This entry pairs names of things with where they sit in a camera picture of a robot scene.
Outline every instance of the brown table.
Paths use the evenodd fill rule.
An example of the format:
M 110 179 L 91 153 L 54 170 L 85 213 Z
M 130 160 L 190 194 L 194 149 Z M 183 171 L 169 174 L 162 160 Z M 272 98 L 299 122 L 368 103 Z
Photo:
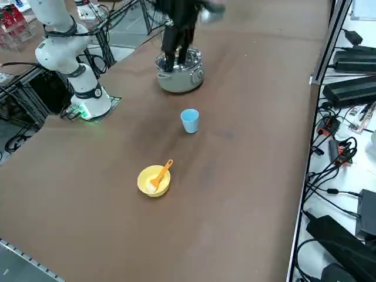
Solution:
M 49 118 L 0 168 L 0 236 L 66 281 L 283 281 L 313 116 L 308 80 L 326 0 L 232 0 L 197 31 L 207 78 L 157 85 L 157 41 L 101 83 L 123 99 L 100 125 Z M 183 131 L 185 108 L 201 114 Z M 136 187 L 174 159 L 170 191 Z

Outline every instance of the bowl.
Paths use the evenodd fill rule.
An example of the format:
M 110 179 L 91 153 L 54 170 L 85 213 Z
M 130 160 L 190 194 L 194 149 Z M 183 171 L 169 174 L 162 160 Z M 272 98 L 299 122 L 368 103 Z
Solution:
M 150 184 L 150 181 L 156 178 L 162 169 L 163 166 L 149 166 L 140 173 L 139 177 L 137 178 L 137 186 L 142 193 L 148 195 L 149 197 L 160 197 L 168 191 L 171 181 L 171 174 L 169 171 L 167 171 L 162 177 L 156 192 L 149 193 L 146 188 L 147 185 Z

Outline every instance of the robotic arm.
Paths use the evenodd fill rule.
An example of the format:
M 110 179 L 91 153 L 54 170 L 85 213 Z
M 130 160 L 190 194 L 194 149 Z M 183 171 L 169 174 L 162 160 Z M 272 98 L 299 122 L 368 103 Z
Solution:
M 61 35 L 47 37 L 37 47 L 38 62 L 60 72 L 70 82 L 75 91 L 71 102 L 80 109 L 83 119 L 104 115 L 111 108 L 109 96 L 91 67 L 76 60 L 90 44 L 90 36 L 79 36 L 88 30 L 70 16 L 64 0 L 29 0 L 29 4 L 39 22 Z

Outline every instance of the connector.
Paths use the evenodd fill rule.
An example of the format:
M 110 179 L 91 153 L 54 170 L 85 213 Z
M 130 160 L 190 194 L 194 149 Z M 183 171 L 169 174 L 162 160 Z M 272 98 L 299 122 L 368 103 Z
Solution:
M 353 45 L 359 45 L 362 43 L 363 38 L 356 31 L 348 31 L 343 29 L 346 39 Z

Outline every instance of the blue cup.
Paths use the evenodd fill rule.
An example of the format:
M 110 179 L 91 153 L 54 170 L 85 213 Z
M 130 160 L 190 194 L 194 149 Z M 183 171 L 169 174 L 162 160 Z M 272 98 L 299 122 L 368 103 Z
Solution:
M 188 133 L 196 133 L 199 129 L 200 115 L 195 109 L 186 109 L 180 114 L 184 129 Z

